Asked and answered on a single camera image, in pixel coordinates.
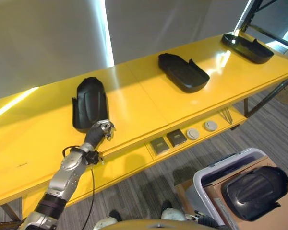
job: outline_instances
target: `round white object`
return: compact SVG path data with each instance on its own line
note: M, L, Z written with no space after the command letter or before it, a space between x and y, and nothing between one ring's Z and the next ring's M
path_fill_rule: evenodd
M217 123L214 121L206 121L205 122L205 129L207 129L208 131L216 131Z
M187 130L187 137L189 139L196 140L199 136L200 136L200 133L195 128L189 128Z

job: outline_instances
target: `table leg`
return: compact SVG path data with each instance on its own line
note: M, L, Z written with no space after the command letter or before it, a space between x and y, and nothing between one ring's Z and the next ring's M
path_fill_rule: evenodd
M272 98L274 98L280 91L282 91L288 85L288 79L280 83L272 92L270 92L265 98L261 100L251 111L249 111L248 99L244 99L244 116L250 117L267 104Z
M22 221L16 215L14 210L8 205L1 205L4 212L12 219L10 222L0 222L0 230L16 230L21 225Z

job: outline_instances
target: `yellow shelf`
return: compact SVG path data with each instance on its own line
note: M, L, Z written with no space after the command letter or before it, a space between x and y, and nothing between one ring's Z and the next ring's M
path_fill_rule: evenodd
M103 82L110 120L116 126L114 138L98 150L109 160L145 146L153 159L143 167L231 126L219 125L220 130L213 133L201 131L197 141L156 157L146 143L288 78L288 60L281 54L254 64L220 40L221 36L215 36L163 51L192 58L209 73L209 82L198 92L180 91L158 67L158 54L153 54L40 86L23 98L26 92L0 99L0 111L5 111L0 115L0 205L47 186L60 165L62 149L82 144L85 134L72 127L71 98L84 78L94 76Z
M170 146L170 149L162 154L156 155L150 143L146 143L130 152L108 157L105 160L104 165L98 164L97 166L93 166L96 192L114 185L119 181L122 181L138 173L139 171L164 160L165 158L177 154L184 149L196 145L208 138L211 138L212 136L215 136L233 126L242 124L246 121L247 118L239 113L234 107L229 107L228 109L233 119L233 124L228 123L228 121L224 119L223 115L220 112L217 112L209 117L199 119L192 124L180 128L184 134L188 128L196 128L200 132L200 136L197 140L188 139L185 143L173 148L164 135L163 138L166 140L168 146ZM218 124L216 131L209 132L205 130L204 122L207 120L213 120ZM23 196L23 218L27 217L27 215L34 210L38 201L46 191L47 186L48 184L28 193L26 196ZM75 204L91 195L92 176L90 169L88 169L81 177L78 187L70 201L67 203L67 206Z
M161 161L161 160L164 160L174 154L177 154L178 152L181 152L183 151L184 149L187 149L193 145L196 145L204 140L207 140L227 129L230 129L238 124L242 124L244 123L247 118L244 117L238 110L236 110L234 107L229 107L228 108L230 114L231 114L231 117L233 119L233 122L232 124L230 124L223 116L223 114L221 112L217 112L217 113L214 113L213 115L209 116L209 117L206 117L206 118L203 118L203 119L199 119L197 121L195 121L194 123L192 124L189 124L189 125L186 125L186 126L183 126L180 128L180 130L183 132L183 134L186 136L186 132L187 132L187 129L189 128L195 128L199 131L200 135L199 135L199 138L197 140L190 140L187 138L187 141L176 146L176 147L172 147L171 143L169 142L168 138L166 137L166 135L163 136L163 139L165 140L165 142L168 144L169 146L169 150L167 151L164 151L163 153L161 154L156 154L154 149L152 148L152 145L150 143L146 143L146 147L147 149L149 150L152 158L156 161ZM214 122L217 123L217 129L216 131L213 131L213 132L210 132L210 131L207 131L204 127L204 123L208 120L212 120Z

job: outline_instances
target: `robotic arm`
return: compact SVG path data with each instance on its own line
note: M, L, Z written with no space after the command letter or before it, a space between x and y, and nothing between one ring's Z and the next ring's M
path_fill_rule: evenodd
M19 230L55 230L58 219L66 203L77 188L81 175L87 165L99 161L96 147L106 137L111 139L114 125L109 120L96 122L87 132L84 143L72 148L70 154L61 162L59 170L52 177L48 190Z

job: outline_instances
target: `metal bracket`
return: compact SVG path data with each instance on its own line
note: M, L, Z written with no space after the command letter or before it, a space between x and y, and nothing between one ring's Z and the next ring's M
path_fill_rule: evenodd
M256 113L260 108L267 104L272 98L274 98L280 91L282 91L288 85L288 79L280 83L272 92L270 92L265 98L263 98L253 109L249 111L248 98L244 99L244 116L250 117Z
M14 210L10 207L9 204L1 205L1 208L4 212L12 219L9 222L0 222L0 230L16 230L21 225L22 221L19 219Z
M251 27L252 29L254 29L254 30L280 42L280 43L283 43L286 46L288 46L288 41L284 40L283 38L276 36L275 34L272 34L271 32L269 32L269 31L267 31L267 30L265 30L265 29L263 29L257 25L251 24L252 19L254 18L255 14L258 11L261 11L262 9L266 8L267 6L271 5L272 3L276 2L276 1L277 0L271 0L267 4L261 6L261 4L263 3L263 0L255 0L253 5L251 6L249 12L246 15L246 17L245 17L245 19L241 25L240 30L242 32L245 32L248 27Z

